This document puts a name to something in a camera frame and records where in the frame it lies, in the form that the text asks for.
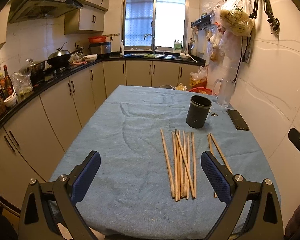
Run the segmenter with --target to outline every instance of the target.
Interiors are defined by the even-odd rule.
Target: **range hood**
[[[9,22],[57,18],[81,7],[76,0],[12,0]]]

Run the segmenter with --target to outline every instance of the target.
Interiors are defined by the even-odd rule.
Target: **frosted window glass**
[[[186,0],[157,0],[155,46],[173,48],[175,39],[183,42]]]
[[[143,40],[152,33],[153,0],[126,0],[125,46],[151,46],[151,39]]]

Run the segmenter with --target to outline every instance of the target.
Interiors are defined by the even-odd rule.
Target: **smartphone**
[[[229,114],[234,126],[237,130],[249,131],[249,126],[242,118],[241,114],[237,110],[227,109],[227,113]]]

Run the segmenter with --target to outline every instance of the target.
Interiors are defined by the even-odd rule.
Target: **blue towel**
[[[213,188],[201,165],[212,133],[234,174],[250,181],[273,181],[269,164],[250,131],[236,130],[226,109],[212,102],[202,129],[186,124],[190,98],[196,93],[147,87],[118,87],[96,111],[67,150],[50,181],[69,174],[91,150],[101,155],[101,167],[77,208],[87,225],[105,235],[144,239],[202,239],[221,215],[225,204],[213,197]],[[163,129],[172,173],[171,131],[194,132],[197,198],[171,198],[160,128]],[[214,153],[223,164],[216,148]],[[239,230],[249,211],[246,205]]]

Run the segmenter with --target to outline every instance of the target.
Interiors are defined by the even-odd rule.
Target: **glass pitcher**
[[[218,96],[215,94],[214,89],[217,83],[221,83]],[[217,79],[214,83],[212,94],[217,96],[217,104],[222,107],[228,107],[231,96],[234,92],[235,83],[230,79],[223,78],[222,80]]]

